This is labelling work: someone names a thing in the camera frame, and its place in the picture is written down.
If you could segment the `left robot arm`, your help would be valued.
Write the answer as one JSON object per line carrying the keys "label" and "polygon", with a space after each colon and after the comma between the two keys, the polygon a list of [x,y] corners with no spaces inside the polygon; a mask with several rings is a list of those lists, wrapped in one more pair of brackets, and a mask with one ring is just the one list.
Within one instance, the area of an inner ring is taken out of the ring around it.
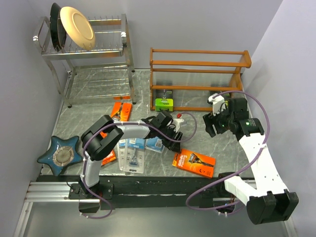
{"label": "left robot arm", "polygon": [[158,137],[166,148],[179,152],[183,133],[175,121],[168,112],[127,122],[114,120],[109,115],[102,116],[81,136],[83,171],[80,175],[80,192],[86,198],[97,195],[102,160],[120,140]]}

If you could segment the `green black razor box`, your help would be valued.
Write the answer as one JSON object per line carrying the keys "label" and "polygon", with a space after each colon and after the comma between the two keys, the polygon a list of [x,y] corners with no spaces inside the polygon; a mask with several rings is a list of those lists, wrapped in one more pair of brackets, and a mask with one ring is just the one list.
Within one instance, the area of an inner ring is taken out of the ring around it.
{"label": "green black razor box", "polygon": [[173,111],[173,91],[170,89],[156,90],[155,111]]}
{"label": "green black razor box", "polygon": [[216,95],[216,94],[218,94],[217,91],[210,91],[210,92],[209,92],[209,96],[214,96],[214,95]]}

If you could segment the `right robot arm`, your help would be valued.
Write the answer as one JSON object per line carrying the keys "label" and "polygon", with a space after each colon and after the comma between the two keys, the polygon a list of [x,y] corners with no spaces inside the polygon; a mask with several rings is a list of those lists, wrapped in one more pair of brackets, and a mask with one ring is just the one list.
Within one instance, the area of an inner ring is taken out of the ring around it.
{"label": "right robot arm", "polygon": [[243,148],[254,176],[253,188],[233,173],[219,174],[226,178],[216,184],[222,197],[237,197],[246,206],[250,221],[257,224],[286,221],[299,203],[295,192],[290,192],[282,181],[266,145],[266,133],[259,119],[251,118],[245,98],[212,95],[208,98],[212,112],[203,116],[205,130],[214,137],[230,131]]}

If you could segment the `wooden two-tier shelf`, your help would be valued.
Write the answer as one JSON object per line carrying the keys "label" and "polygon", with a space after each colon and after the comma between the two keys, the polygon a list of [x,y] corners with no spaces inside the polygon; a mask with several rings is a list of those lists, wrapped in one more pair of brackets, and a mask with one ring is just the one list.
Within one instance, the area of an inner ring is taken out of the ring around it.
{"label": "wooden two-tier shelf", "polygon": [[[155,53],[214,55],[213,61],[157,60]],[[219,56],[238,57],[235,61],[220,61]],[[222,91],[232,94],[243,89],[241,70],[252,65],[245,51],[210,51],[150,49],[150,109],[157,108],[156,90]]]}

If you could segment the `orange Fusion5 razor box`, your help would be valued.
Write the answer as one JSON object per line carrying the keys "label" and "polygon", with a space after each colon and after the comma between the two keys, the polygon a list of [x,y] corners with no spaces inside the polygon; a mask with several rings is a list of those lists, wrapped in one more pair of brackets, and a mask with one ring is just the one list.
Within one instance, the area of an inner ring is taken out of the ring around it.
{"label": "orange Fusion5 razor box", "polygon": [[216,159],[190,150],[182,149],[176,153],[172,165],[178,169],[212,178]]}

